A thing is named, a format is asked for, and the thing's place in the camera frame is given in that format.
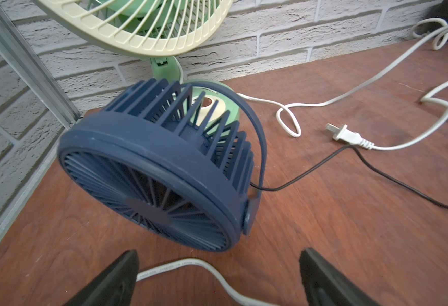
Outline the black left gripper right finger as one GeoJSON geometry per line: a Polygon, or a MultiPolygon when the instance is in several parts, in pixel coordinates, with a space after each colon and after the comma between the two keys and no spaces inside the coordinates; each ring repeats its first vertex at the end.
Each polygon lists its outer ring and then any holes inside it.
{"type": "Polygon", "coordinates": [[[378,304],[313,248],[301,252],[299,264],[309,305],[378,304]]]}

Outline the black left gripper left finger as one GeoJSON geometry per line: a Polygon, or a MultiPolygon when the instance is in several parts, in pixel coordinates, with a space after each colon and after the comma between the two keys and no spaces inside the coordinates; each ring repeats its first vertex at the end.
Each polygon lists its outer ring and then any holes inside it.
{"type": "Polygon", "coordinates": [[[125,251],[64,305],[130,305],[139,263],[136,250],[125,251]]]}

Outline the navy blue small desk fan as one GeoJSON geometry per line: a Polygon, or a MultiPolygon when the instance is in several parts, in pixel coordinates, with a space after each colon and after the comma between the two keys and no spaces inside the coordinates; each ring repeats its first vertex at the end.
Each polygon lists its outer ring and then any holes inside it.
{"type": "Polygon", "coordinates": [[[263,127],[233,90],[149,79],[65,132],[60,165],[97,201],[152,233],[203,251],[231,249],[251,231],[260,197],[248,195],[254,154],[239,122],[230,112],[197,119],[209,89],[248,116],[266,160],[263,127]]]}

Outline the green cream fan at wall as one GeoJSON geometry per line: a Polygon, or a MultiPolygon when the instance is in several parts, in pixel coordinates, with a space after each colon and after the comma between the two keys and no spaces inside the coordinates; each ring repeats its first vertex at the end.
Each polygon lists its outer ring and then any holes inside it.
{"type": "Polygon", "coordinates": [[[184,83],[177,56],[206,42],[227,16],[231,1],[35,2],[49,17],[106,50],[148,60],[154,78],[184,83]]]}

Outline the aluminium corner post left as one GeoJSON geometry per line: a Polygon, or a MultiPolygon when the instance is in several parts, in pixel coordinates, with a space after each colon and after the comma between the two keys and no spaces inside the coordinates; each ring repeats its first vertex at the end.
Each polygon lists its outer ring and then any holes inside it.
{"type": "Polygon", "coordinates": [[[1,7],[0,55],[66,129],[76,124],[79,111],[1,7]]]}

